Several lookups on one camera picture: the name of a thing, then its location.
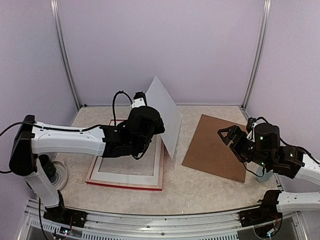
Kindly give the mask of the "cat photo print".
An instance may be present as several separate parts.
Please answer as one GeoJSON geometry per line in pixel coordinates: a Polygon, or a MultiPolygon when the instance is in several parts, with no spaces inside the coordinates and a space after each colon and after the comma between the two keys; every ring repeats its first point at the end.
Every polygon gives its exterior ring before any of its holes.
{"type": "Polygon", "coordinates": [[[182,114],[157,75],[145,95],[147,104],[156,109],[162,118],[165,131],[161,134],[161,138],[170,158],[173,159],[179,138],[182,114]]]}

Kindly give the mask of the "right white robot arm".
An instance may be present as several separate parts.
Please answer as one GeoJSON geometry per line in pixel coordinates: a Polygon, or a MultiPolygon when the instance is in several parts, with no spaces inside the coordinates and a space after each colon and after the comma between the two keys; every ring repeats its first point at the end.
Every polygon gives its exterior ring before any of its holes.
{"type": "Polygon", "coordinates": [[[237,125],[217,131],[237,160],[246,166],[254,163],[261,175],[272,173],[285,182],[282,189],[265,192],[256,218],[266,222],[275,212],[306,212],[320,208],[320,162],[304,147],[286,143],[280,128],[264,117],[247,121],[246,129],[237,125]]]}

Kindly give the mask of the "red wooden picture frame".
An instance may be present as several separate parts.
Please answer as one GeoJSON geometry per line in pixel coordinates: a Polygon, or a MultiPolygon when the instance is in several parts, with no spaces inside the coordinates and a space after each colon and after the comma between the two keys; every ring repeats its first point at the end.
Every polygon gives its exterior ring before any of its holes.
{"type": "Polygon", "coordinates": [[[161,191],[164,156],[162,138],[155,135],[146,153],[139,160],[132,156],[93,158],[85,182],[103,187],[161,191]]]}

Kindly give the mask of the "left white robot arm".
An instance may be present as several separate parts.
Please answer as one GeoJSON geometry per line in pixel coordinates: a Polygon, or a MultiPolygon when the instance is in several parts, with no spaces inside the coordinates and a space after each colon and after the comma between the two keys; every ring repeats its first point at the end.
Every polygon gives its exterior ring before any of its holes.
{"type": "Polygon", "coordinates": [[[57,221],[70,218],[63,197],[46,176],[39,155],[44,153],[76,153],[102,158],[132,156],[140,159],[147,151],[154,135],[165,132],[160,113],[147,104],[143,92],[130,101],[128,118],[119,124],[97,124],[87,128],[49,125],[27,115],[12,146],[9,169],[25,179],[39,196],[46,209],[57,221]]]}

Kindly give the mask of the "brown backing board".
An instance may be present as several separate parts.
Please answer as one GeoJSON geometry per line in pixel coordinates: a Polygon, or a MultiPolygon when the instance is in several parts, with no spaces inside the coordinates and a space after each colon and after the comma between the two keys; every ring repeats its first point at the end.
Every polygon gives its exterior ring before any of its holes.
{"type": "Polygon", "coordinates": [[[202,114],[182,165],[222,178],[245,182],[246,170],[218,135],[218,130],[243,124],[202,114]]]}

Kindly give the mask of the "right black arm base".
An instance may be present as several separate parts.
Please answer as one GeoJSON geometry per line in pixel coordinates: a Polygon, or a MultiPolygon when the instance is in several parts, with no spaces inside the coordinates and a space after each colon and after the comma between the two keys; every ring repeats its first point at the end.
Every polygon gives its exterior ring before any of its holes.
{"type": "Polygon", "coordinates": [[[280,193],[280,190],[268,190],[264,194],[259,207],[240,211],[238,216],[241,226],[254,226],[281,219],[283,214],[277,210],[280,193]]]}

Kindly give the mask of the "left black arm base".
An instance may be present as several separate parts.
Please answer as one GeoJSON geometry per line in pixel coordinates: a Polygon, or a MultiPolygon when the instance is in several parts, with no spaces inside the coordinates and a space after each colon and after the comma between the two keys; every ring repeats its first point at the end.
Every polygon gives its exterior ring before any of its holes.
{"type": "Polygon", "coordinates": [[[46,220],[68,225],[72,227],[84,228],[88,213],[65,207],[63,198],[59,198],[58,206],[45,208],[43,217],[46,220]]]}

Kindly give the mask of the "white mat board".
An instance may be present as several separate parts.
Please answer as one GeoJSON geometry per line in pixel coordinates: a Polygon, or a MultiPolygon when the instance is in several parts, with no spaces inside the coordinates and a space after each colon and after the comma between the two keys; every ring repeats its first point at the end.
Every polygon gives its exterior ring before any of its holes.
{"type": "Polygon", "coordinates": [[[162,141],[153,139],[144,156],[135,160],[131,155],[117,158],[103,158],[97,163],[102,173],[153,176],[156,161],[160,158],[162,141]]]}

